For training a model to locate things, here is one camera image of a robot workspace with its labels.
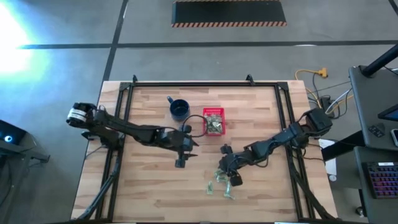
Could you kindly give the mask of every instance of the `wooden tabletop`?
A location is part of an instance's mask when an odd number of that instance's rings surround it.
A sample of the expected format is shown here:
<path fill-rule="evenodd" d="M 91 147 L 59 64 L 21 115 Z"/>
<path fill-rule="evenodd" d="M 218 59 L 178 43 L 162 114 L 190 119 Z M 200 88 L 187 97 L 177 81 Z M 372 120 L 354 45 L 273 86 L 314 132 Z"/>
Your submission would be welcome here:
<path fill-rule="evenodd" d="M 288 81 L 296 119 L 310 109 L 303 81 Z M 104 82 L 99 105 L 114 113 L 120 82 Z M 223 197 L 225 184 L 213 177 L 223 156 L 220 147 L 230 144 L 234 152 L 254 141 L 280 132 L 278 108 L 271 87 L 135 87 L 129 122 L 179 127 L 169 113 L 166 96 L 187 100 L 191 114 L 202 114 L 204 107 L 223 107 L 226 118 L 224 136 L 195 139 L 197 157 L 184 169 L 174 167 L 177 154 L 146 147 L 126 138 L 114 222 L 274 222 L 297 221 L 285 149 L 275 149 L 266 168 L 246 166 L 239 170 L 243 185 L 234 187 L 236 200 Z M 192 118 L 192 134 L 200 134 L 202 120 Z M 88 153 L 100 146 L 91 142 Z M 84 163 L 72 218 L 83 213 L 98 193 L 106 149 L 90 155 Z M 322 158 L 317 147 L 308 147 L 306 157 Z M 325 166 L 322 161 L 305 160 L 310 188 L 326 210 L 336 217 Z M 212 180 L 214 194 L 206 194 Z M 300 198 L 307 214 L 303 193 Z"/>

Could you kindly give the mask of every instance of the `yellow cable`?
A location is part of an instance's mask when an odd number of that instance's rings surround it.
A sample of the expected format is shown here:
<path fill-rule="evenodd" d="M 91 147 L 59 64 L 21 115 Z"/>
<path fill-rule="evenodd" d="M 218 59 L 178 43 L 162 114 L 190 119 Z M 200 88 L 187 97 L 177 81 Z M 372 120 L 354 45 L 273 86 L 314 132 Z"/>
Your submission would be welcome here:
<path fill-rule="evenodd" d="M 318 71 L 307 70 L 307 69 L 300 69 L 300 70 L 297 70 L 297 71 L 294 73 L 294 78 L 295 78 L 296 80 L 299 80 L 299 78 L 297 77 L 297 74 L 298 74 L 299 72 L 310 72 L 310 73 L 319 74 Z M 315 94 L 313 94 L 313 92 L 312 92 L 310 89 L 305 88 L 305 90 L 306 90 L 308 93 L 311 93 L 311 95 L 315 98 L 315 101 L 318 103 L 319 108 L 322 108 L 321 103 L 319 102 L 318 97 L 317 97 Z"/>
<path fill-rule="evenodd" d="M 351 95 L 351 96 L 347 97 L 347 100 L 351 99 L 353 96 L 354 96 L 354 95 Z M 331 114 L 334 110 L 337 109 L 337 107 L 338 107 L 340 104 L 344 103 L 345 101 L 346 101 L 345 99 L 340 100 L 340 101 L 333 107 L 333 109 L 331 109 L 331 111 L 327 112 L 326 114 Z"/>

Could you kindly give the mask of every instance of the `concrete floor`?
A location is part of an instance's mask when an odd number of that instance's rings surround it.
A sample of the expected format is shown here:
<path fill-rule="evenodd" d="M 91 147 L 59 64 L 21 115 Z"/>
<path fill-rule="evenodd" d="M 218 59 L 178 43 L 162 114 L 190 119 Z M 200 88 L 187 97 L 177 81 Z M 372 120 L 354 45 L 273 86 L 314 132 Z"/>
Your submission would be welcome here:
<path fill-rule="evenodd" d="M 120 43 L 224 41 L 398 40 L 398 17 L 387 0 L 282 0 L 286 28 L 173 29 L 172 0 L 129 1 Z M 35 136 L 51 160 L 31 168 L 10 223 L 61 222 L 70 218 L 86 151 L 81 130 L 65 123 L 74 102 L 96 103 L 109 48 L 15 50 L 20 44 L 111 44 L 122 0 L 0 1 L 0 119 Z M 293 79 L 298 69 L 326 67 L 317 87 L 348 81 L 348 69 L 366 65 L 391 45 L 317 47 L 213 47 L 117 49 L 109 80 Z M 393 61 L 390 67 L 398 67 Z M 302 74 L 312 87 L 312 75 Z M 325 90 L 338 97 L 350 84 Z M 342 139 L 360 129 L 353 100 L 333 121 L 327 138 Z M 346 162 L 338 160 L 338 171 Z M 332 185 L 339 217 L 365 222 L 354 208 L 356 192 L 344 178 Z"/>

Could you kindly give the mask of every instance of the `computer keyboard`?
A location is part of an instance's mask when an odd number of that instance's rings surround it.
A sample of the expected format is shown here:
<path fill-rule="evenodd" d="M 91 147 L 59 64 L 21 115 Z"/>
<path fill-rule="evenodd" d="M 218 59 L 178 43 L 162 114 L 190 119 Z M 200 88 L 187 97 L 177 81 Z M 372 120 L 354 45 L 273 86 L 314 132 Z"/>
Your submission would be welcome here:
<path fill-rule="evenodd" d="M 398 162 L 364 162 L 362 165 L 374 198 L 398 198 Z"/>

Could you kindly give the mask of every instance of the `red plastic basket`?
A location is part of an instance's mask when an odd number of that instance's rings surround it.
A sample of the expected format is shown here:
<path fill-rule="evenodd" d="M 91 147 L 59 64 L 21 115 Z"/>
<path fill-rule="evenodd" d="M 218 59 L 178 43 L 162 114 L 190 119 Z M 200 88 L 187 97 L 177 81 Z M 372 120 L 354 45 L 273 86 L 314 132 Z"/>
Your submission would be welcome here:
<path fill-rule="evenodd" d="M 222 119 L 222 127 L 223 127 L 223 132 L 220 134 L 215 134 L 215 133 L 207 133 L 207 136 L 220 136 L 225 134 L 225 114 L 224 114 L 224 108 L 204 108 L 203 109 L 203 115 L 210 116 L 212 114 L 219 114 L 221 115 Z M 203 131 L 206 131 L 206 122 L 203 121 Z"/>

